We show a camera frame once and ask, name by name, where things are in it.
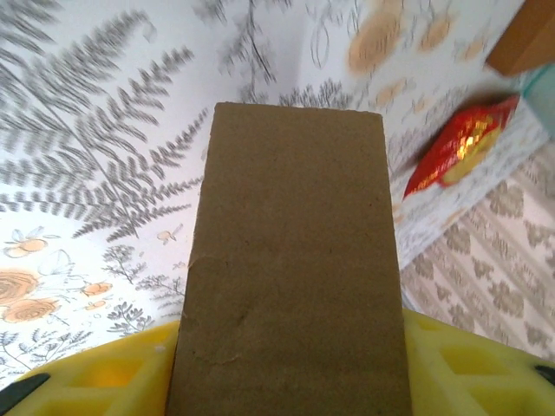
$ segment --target red and gold packet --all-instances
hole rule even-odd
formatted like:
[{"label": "red and gold packet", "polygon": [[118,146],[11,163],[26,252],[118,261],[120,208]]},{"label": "red and gold packet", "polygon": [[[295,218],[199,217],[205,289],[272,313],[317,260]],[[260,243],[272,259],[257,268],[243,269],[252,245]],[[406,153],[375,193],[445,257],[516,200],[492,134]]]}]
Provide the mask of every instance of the red and gold packet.
[{"label": "red and gold packet", "polygon": [[514,95],[453,116],[410,177],[404,198],[435,182],[451,186],[467,176],[491,150],[518,104],[519,96]]}]

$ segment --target cardboard box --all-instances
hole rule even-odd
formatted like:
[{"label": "cardboard box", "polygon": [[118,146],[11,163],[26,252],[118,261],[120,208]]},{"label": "cardboard box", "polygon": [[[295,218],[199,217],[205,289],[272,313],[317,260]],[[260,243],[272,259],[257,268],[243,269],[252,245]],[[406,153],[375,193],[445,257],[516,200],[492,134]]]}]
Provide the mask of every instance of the cardboard box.
[{"label": "cardboard box", "polygon": [[218,104],[167,415],[409,415],[382,120]]},{"label": "cardboard box", "polygon": [[526,0],[486,62],[505,76],[555,62],[555,1]]}]

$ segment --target yellow plastic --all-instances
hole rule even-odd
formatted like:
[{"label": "yellow plastic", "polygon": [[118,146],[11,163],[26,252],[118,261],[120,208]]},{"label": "yellow plastic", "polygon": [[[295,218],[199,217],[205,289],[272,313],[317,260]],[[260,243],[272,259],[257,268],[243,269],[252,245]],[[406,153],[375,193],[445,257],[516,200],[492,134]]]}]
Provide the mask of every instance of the yellow plastic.
[{"label": "yellow plastic", "polygon": [[179,323],[53,361],[50,379],[8,416],[163,416]]},{"label": "yellow plastic", "polygon": [[[553,416],[555,366],[404,310],[414,416]],[[163,416],[179,324],[38,368],[51,378],[8,416]]]},{"label": "yellow plastic", "polygon": [[553,416],[534,355],[404,310],[415,416]]}]

